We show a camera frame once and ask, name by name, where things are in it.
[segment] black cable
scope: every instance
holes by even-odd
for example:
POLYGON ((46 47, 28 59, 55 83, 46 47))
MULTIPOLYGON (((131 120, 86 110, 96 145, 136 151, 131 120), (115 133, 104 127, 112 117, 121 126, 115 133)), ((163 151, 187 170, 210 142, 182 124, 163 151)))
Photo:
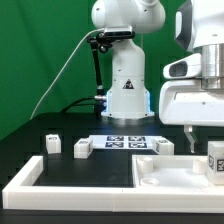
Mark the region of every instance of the black cable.
POLYGON ((71 107, 74 107, 77 104, 79 104, 79 103, 81 103, 83 101, 87 101, 87 100, 94 100, 94 97, 85 97, 85 98, 81 98, 79 100, 76 100, 75 102, 69 104, 67 107, 65 107, 64 109, 62 109, 60 113, 66 113, 66 111, 69 110, 71 107))
POLYGON ((82 107, 82 106, 95 106, 95 103, 82 103, 82 104, 76 104, 73 107, 82 107))
POLYGON ((99 43, 96 39, 96 37, 89 36, 87 38, 87 42, 90 44, 92 55, 93 55, 93 62, 94 62, 94 68, 95 68, 95 76, 96 76, 96 85, 97 85, 97 95, 104 95, 104 89, 103 89, 103 82, 101 78, 101 71, 100 71, 100 62, 99 62, 99 56, 98 56, 98 50, 99 50, 99 43))

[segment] white robot body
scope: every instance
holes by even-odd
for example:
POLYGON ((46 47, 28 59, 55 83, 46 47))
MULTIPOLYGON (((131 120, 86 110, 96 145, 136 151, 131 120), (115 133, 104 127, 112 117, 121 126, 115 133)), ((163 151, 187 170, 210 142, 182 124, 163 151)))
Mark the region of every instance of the white robot body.
POLYGON ((102 116, 141 119, 153 116, 144 86, 145 54, 132 40, 113 45, 113 84, 102 116))
POLYGON ((192 0, 195 42, 193 48, 224 42, 223 0, 192 0))
POLYGON ((159 0, 97 0, 92 9, 97 28, 132 26, 136 33, 159 30, 165 11, 159 0))
MULTIPOLYGON (((92 9, 92 20, 97 28, 112 28, 116 32, 132 27, 135 33, 150 33, 162 27, 165 11, 159 0, 98 0, 92 9)), ((120 119, 121 124, 154 116, 144 85, 143 50, 132 40, 122 40, 113 43, 112 51, 112 87, 102 116, 120 119)))
POLYGON ((161 89, 161 121, 224 126, 223 0, 187 0, 176 15, 176 40, 194 54, 164 68, 164 77, 178 81, 161 89))

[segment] black table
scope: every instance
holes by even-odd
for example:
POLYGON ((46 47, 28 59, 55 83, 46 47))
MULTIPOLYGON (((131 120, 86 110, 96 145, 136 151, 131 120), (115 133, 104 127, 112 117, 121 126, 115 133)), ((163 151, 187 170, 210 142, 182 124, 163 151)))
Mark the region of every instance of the black table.
MULTIPOLYGON (((1 190, 33 155, 44 156, 44 172, 35 185, 133 187, 131 157, 152 154, 145 150, 93 151, 88 160, 73 159, 73 145, 89 135, 162 135, 175 143, 175 154, 190 155, 189 143, 181 126, 165 126, 158 119, 134 127, 119 127, 96 120, 92 114, 47 113, 35 117, 0 142, 1 190), (46 134, 59 134, 62 153, 48 155, 46 134)), ((197 129, 200 154, 208 140, 223 140, 224 129, 197 129)), ((126 213, 3 210, 0 196, 0 223, 211 223, 223 222, 222 214, 126 213)))

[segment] white cable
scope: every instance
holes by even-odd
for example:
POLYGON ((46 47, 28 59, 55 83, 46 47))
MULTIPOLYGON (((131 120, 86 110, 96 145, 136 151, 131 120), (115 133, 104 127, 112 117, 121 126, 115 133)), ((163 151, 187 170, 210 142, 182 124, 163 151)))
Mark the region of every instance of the white cable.
POLYGON ((143 47, 144 47, 144 37, 143 37, 143 34, 140 34, 140 47, 143 50, 143 47))
POLYGON ((40 104, 42 103, 43 99, 46 97, 46 95, 50 92, 50 90, 52 89, 53 85, 56 83, 56 81, 59 79, 59 77, 61 76, 62 72, 64 71, 64 69, 66 68, 66 66, 68 65, 69 61, 72 59, 72 57, 74 56, 74 54, 76 53, 76 51, 78 50, 78 48, 80 47, 80 45, 83 43, 83 41, 92 33, 95 32, 99 32, 99 31, 103 31, 104 29, 97 29, 97 30, 93 30, 89 33, 87 33, 82 40, 79 42, 79 44, 76 46, 75 50, 72 52, 72 54, 70 55, 70 57, 68 58, 68 60, 65 62, 64 66, 62 67, 62 69, 60 70, 60 72, 58 73, 58 75, 56 76, 56 78, 54 79, 54 81, 51 83, 50 87, 47 89, 47 91, 44 93, 44 95, 41 97, 41 99, 39 100, 39 102, 37 103, 36 107, 33 110, 33 113, 30 117, 30 120, 33 119, 38 107, 40 106, 40 104))

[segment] warning label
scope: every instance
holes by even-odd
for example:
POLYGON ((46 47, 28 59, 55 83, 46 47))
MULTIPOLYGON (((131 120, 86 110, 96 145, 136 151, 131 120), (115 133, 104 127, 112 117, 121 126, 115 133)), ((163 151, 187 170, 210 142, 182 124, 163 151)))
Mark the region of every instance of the warning label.
POLYGON ((130 79, 128 79, 128 81, 124 85, 123 89, 134 89, 134 86, 132 85, 132 82, 130 79))

